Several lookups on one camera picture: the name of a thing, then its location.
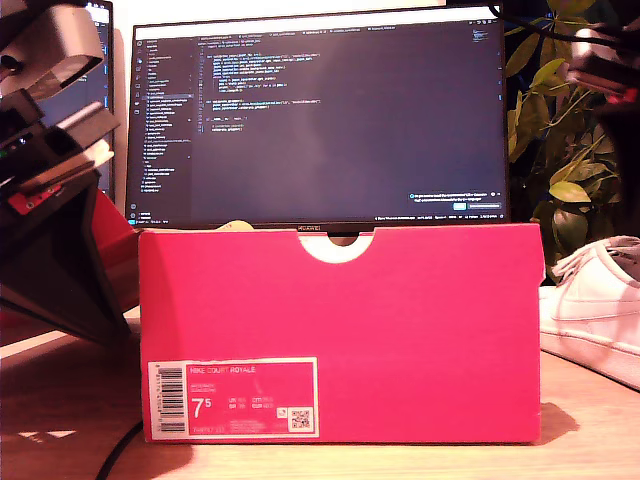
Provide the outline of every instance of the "white shoe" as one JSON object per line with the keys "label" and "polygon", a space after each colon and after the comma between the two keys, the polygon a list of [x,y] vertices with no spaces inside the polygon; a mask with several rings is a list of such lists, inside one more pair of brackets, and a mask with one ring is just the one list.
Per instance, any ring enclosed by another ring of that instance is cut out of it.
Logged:
{"label": "white shoe", "polygon": [[640,260],[640,239],[612,237],[554,267],[562,281],[540,287],[540,346],[640,389],[640,282],[613,256]]}

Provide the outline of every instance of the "pink shoe box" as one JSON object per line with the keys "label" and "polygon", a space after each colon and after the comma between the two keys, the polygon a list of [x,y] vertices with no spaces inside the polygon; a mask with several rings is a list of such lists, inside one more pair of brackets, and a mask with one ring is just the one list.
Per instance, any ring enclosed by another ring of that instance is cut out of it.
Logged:
{"label": "pink shoe box", "polygon": [[143,233],[146,439],[535,441],[543,272],[536,225]]}

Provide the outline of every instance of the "cable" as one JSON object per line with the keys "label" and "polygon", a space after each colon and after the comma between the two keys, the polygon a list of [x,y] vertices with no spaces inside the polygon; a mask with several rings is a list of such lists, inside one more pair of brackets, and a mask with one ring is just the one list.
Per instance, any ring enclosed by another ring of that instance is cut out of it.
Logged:
{"label": "cable", "polygon": [[96,480],[106,480],[106,478],[109,476],[109,473],[111,473],[111,469],[118,461],[118,458],[120,457],[124,449],[127,448],[127,445],[129,445],[131,440],[133,440],[133,437],[135,437],[141,431],[142,421],[136,423],[133,428],[129,430],[124,437],[122,437],[118,444],[113,447],[113,450],[111,450],[111,453],[102,464],[102,468],[100,468]]}
{"label": "cable", "polygon": [[549,37],[554,40],[562,40],[564,42],[572,42],[572,43],[578,43],[578,42],[593,43],[596,45],[604,45],[605,47],[610,47],[616,50],[621,48],[621,45],[619,43],[612,42],[611,40],[605,40],[603,38],[591,38],[591,37],[583,38],[583,37],[577,37],[575,35],[563,35],[561,33],[555,33],[555,32],[550,32],[548,30],[544,30],[543,28],[536,27],[531,23],[520,20],[518,17],[512,17],[511,15],[505,15],[504,13],[499,12],[498,10],[496,10],[495,5],[491,3],[489,4],[489,10],[491,11],[491,13],[493,13],[493,15],[495,15],[496,18],[500,18],[506,22],[519,25],[525,30],[529,30],[531,32],[537,33],[543,37]]}

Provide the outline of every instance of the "wooden desk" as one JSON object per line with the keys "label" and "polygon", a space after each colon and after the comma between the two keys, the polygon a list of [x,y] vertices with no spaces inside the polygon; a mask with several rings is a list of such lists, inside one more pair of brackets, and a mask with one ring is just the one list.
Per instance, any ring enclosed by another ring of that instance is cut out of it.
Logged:
{"label": "wooden desk", "polygon": [[[532,446],[151,445],[110,479],[640,479],[640,394],[542,354]],[[141,418],[136,338],[120,351],[70,337],[2,360],[2,479],[92,479]]]}

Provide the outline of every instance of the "computer monitor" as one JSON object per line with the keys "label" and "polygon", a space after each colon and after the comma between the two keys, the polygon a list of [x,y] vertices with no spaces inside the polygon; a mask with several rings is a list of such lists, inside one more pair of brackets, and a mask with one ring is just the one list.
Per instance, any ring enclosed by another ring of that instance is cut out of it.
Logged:
{"label": "computer monitor", "polygon": [[[47,126],[55,125],[95,101],[103,102],[111,113],[114,111],[113,4],[106,0],[97,0],[87,3],[86,9],[91,13],[91,18],[98,29],[104,61],[59,94],[39,102],[38,105],[45,114],[42,121]],[[110,133],[105,140],[113,148],[113,133]],[[99,188],[111,199],[114,198],[113,162],[114,160],[111,160],[99,168],[101,174]]]}
{"label": "computer monitor", "polygon": [[507,221],[486,5],[135,26],[132,51],[133,225]]}

